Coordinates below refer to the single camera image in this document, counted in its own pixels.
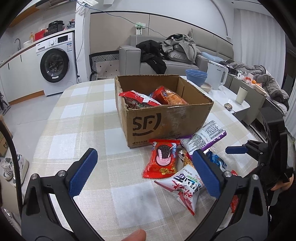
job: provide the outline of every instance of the checkered tablecloth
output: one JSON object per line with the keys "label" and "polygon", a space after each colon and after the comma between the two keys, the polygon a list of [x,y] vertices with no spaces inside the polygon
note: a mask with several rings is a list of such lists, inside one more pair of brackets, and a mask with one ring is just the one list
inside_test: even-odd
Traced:
{"label": "checkered tablecloth", "polygon": [[[210,120],[227,132],[213,146],[227,169],[244,176],[255,168],[256,161],[248,155],[224,151],[226,146],[254,139],[247,129],[216,102]],[[105,240],[122,240],[138,228],[147,232],[147,240],[185,240],[215,201],[203,189],[192,216],[154,180],[142,178],[151,146],[127,146],[115,106],[114,79],[80,83],[64,91],[40,137],[28,175],[51,176],[67,170],[89,147],[98,151],[98,163],[74,200]],[[55,198],[53,204],[62,225],[69,229]]]}

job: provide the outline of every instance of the sofa backrest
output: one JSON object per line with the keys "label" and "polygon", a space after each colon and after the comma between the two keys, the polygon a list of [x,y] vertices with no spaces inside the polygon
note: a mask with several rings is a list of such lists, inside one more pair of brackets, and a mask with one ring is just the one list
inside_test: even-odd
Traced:
{"label": "sofa backrest", "polygon": [[201,52],[218,56],[224,60],[233,59],[232,44],[201,28],[192,28],[188,33]]}
{"label": "sofa backrest", "polygon": [[165,41],[164,37],[154,37],[154,36],[148,36],[148,35],[130,35],[129,42],[130,42],[130,46],[135,47],[137,44],[150,39],[156,42]]}

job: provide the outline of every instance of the metal screw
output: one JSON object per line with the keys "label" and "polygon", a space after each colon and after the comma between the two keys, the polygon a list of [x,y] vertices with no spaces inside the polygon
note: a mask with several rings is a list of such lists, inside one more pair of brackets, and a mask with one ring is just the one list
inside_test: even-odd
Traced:
{"label": "metal screw", "polygon": [[37,177],[38,177],[38,175],[37,175],[36,173],[34,173],[34,174],[31,176],[32,179],[36,179]]}
{"label": "metal screw", "polygon": [[231,177],[232,173],[230,171],[224,172],[225,177]]}
{"label": "metal screw", "polygon": [[252,178],[253,178],[254,180],[258,180],[258,179],[259,179],[259,177],[258,177],[257,174],[253,174],[253,175],[252,175]]}
{"label": "metal screw", "polygon": [[64,170],[61,170],[61,171],[59,171],[59,172],[57,173],[57,175],[58,175],[59,177],[63,177],[63,176],[66,175],[66,172],[65,172]]}

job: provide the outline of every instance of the beige wall panel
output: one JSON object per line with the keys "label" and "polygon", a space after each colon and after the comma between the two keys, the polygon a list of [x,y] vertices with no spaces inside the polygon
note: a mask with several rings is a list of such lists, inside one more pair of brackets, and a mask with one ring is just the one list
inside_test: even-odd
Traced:
{"label": "beige wall panel", "polygon": [[[131,22],[149,25],[149,14],[130,12],[111,12],[112,15],[127,18]],[[110,16],[106,13],[91,14],[90,19],[90,52],[98,53],[117,50],[120,45],[128,45],[128,37],[136,34],[135,25],[131,22]]]}
{"label": "beige wall panel", "polygon": [[[169,37],[172,34],[188,35],[188,32],[194,26],[171,18],[150,15],[149,27],[157,32],[160,32],[162,35]],[[149,36],[161,37],[160,34],[153,32],[151,29],[149,29]]]}

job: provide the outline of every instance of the sf logo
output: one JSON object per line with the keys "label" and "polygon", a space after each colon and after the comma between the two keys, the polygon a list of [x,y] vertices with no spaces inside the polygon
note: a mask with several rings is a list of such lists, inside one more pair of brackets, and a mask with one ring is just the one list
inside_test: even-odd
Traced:
{"label": "sf logo", "polygon": [[133,131],[143,130],[140,133],[133,132],[133,136],[144,136],[152,133],[157,129],[161,121],[161,113],[156,113],[155,115],[149,115],[145,117],[135,117],[133,119],[133,124],[136,125],[136,128],[133,128]]}

